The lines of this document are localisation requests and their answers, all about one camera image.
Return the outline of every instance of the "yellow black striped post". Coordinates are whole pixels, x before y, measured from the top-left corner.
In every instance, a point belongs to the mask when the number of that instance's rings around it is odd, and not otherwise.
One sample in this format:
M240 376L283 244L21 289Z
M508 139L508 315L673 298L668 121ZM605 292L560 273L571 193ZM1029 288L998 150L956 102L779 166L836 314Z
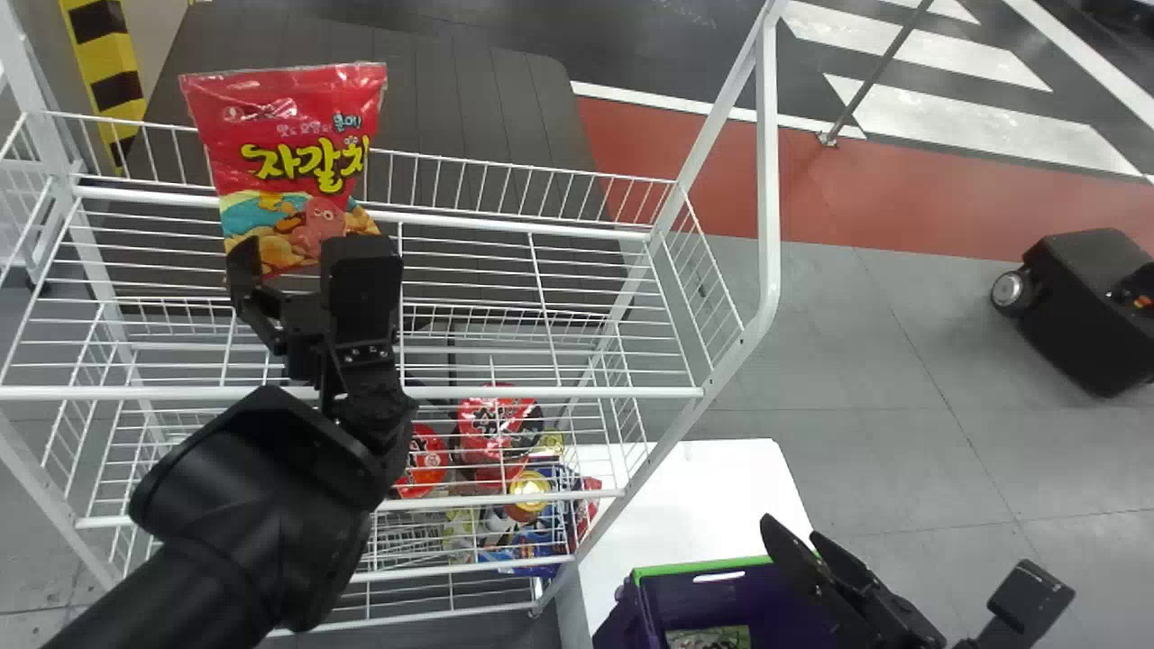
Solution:
M58 1L93 113L118 119L143 119L147 106L144 89L120 0ZM102 122L99 130L105 150L119 171L137 128Z

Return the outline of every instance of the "wheel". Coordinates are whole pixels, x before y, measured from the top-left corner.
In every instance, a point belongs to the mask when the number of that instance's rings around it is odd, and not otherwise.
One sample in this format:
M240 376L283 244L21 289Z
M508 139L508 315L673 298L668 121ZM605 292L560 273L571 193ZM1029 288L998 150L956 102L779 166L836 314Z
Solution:
M990 304L1002 315L1018 318L1034 304L1036 286L1026 267L998 275L990 286Z

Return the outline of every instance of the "white floor stripe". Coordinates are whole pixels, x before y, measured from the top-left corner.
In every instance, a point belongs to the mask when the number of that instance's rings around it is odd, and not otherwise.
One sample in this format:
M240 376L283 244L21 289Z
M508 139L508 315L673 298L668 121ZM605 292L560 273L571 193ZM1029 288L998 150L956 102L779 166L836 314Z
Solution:
M609 99L612 102L622 102L625 104L638 104L642 106L652 106L654 109L665 109L683 113L704 115L709 114L710 110L713 107L713 104L709 104L706 102L695 102L692 99L682 99L680 97L669 97L667 95L654 95L653 92L627 90L624 88L613 88L610 85L598 85L595 83L585 83L583 81L574 81L572 87L574 95L577 95L578 97L594 97L598 99ZM734 109L729 112L729 119L756 122L757 111L751 111L749 109ZM830 127L833 126L832 122L822 121L819 119L809 119L786 114L778 114L778 125L787 128L796 128L799 130L812 130L814 133L829 130ZM847 126L841 129L839 137L864 140L865 134L855 126Z
M825 75L848 102L861 81ZM868 133L1141 176L1093 127L971 102L875 85L854 112Z
M1154 128L1154 98L1146 94L1129 76L1122 74L1118 68L1107 61L1102 54L1082 42L1081 38L1070 31L1058 18L1039 6L1034 0L1002 0L1013 10L1021 14L1034 29L1042 32L1051 43L1065 52L1079 66L1101 83L1111 95L1118 98L1147 126Z
M899 24L796 1L786 5L781 20L797 38L869 54L885 52L901 30ZM1050 87L1009 50L920 29L909 35L894 58L979 79L1050 91Z
M882 0L883 2L889 2L891 5L901 5L902 7L909 7L913 9L921 3L921 0ZM973 14L966 10L958 0L936 0L930 5L929 13L937 14L939 16L945 16L947 18L954 18L959 21L965 21L967 23L982 24L977 22L977 18Z

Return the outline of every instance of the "white table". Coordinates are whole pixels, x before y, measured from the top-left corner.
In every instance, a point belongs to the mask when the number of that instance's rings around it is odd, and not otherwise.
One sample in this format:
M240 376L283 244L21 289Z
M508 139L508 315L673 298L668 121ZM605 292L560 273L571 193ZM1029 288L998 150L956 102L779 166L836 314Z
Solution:
M637 567L764 554L758 521L812 527L781 448L771 439L681 442L580 564L556 598L562 644L589 649Z

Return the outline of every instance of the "red snack bag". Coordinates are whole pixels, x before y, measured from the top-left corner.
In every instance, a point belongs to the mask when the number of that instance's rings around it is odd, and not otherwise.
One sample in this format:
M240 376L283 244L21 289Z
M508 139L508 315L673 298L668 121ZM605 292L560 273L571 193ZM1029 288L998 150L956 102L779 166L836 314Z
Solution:
M265 276L317 263L321 241L380 234L352 200L376 133L384 64L186 74L225 252L260 238Z
M507 462L520 461L541 438L545 417L532 398L472 397L457 406L457 430L459 455L469 464L496 464L502 456Z

